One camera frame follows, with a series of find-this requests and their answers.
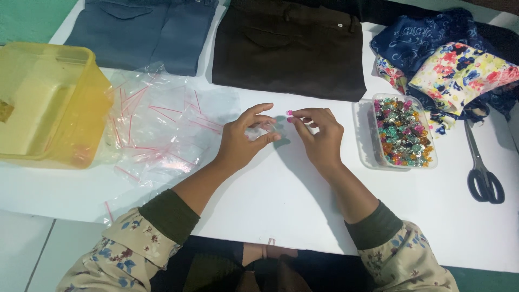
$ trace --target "person's left hand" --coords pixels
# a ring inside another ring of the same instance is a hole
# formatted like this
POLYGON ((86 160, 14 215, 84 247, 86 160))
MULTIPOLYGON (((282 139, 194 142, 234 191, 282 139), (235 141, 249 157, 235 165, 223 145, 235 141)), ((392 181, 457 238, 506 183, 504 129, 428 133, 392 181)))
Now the person's left hand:
POLYGON ((260 115, 273 106, 273 103, 257 104, 242 113, 236 121, 225 124, 220 150, 214 162, 235 173, 244 168, 267 144, 281 139, 278 133, 267 133, 254 141, 249 141, 245 136, 247 127, 264 121, 276 122, 270 116, 260 115))

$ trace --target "hand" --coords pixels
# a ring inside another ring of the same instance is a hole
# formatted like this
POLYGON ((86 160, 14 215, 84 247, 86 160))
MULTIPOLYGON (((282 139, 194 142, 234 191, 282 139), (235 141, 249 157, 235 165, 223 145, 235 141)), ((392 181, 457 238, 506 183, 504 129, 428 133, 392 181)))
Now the hand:
POLYGON ((332 111, 309 108, 294 111, 292 115, 292 123, 305 145, 306 155, 317 171, 325 176, 326 170, 341 166, 340 142, 343 139, 344 128, 335 120, 332 111), (305 125, 312 121, 309 125, 311 128, 319 127, 319 132, 315 135, 305 125))
POLYGON ((220 150, 214 162, 235 173, 244 168, 267 144, 281 139, 281 135, 278 133, 268 133, 254 141, 249 141, 245 136, 247 127, 265 121, 276 122, 270 116, 260 115, 273 106, 273 103, 257 104, 242 113, 236 121, 225 124, 220 150))

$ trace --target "yellow plastic box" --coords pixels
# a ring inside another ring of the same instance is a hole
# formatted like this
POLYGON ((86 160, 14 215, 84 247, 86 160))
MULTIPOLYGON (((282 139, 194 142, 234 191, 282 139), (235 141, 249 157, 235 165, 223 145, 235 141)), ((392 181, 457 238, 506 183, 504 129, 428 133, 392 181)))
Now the yellow plastic box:
POLYGON ((1 48, 0 160, 90 166, 113 104, 105 94, 109 87, 87 48, 22 42, 1 48))

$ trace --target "blue fabric with white swirls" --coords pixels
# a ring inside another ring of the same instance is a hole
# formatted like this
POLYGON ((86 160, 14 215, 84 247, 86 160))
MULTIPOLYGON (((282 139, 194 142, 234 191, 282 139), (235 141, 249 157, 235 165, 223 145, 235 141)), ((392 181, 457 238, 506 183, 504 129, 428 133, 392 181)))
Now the blue fabric with white swirls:
MULTIPOLYGON (((440 12, 435 17, 422 19, 400 16, 393 25, 374 36, 370 46, 377 54, 402 70, 405 77, 411 80, 427 58, 438 47, 449 42, 467 44, 500 57, 493 46, 478 35, 472 14, 462 8, 440 12)), ((470 119, 474 122, 481 121, 489 114, 490 109, 487 104, 509 120, 510 110, 519 96, 519 86, 496 88, 472 100, 464 107, 461 115, 457 116, 436 109, 433 100, 423 92, 409 86, 408 89, 426 110, 445 114, 457 120, 470 119)))
POLYGON ((393 66, 414 76, 422 64, 442 45, 458 42, 493 55, 492 46, 477 34, 472 14, 462 8, 432 18, 400 16, 371 40, 371 48, 393 66))

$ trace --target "white tile floor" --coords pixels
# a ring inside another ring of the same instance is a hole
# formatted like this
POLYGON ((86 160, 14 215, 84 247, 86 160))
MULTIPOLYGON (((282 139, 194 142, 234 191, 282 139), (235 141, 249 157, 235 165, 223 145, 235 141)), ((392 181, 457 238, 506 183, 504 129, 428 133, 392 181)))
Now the white tile floor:
POLYGON ((55 291, 63 274, 105 229, 102 224, 2 210, 0 222, 0 288, 9 292, 55 291))

